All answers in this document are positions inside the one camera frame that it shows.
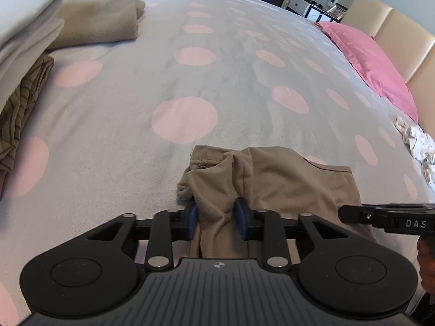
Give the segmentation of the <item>person right hand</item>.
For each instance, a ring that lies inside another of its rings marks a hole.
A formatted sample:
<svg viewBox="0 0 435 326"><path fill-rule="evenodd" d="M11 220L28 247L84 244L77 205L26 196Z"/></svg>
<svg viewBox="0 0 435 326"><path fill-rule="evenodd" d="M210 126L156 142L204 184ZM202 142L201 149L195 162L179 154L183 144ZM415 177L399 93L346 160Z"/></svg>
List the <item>person right hand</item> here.
<svg viewBox="0 0 435 326"><path fill-rule="evenodd" d="M417 242L417 260L420 265L420 277L422 287L429 294L435 293L435 260L431 254L430 246L424 237L419 237Z"/></svg>

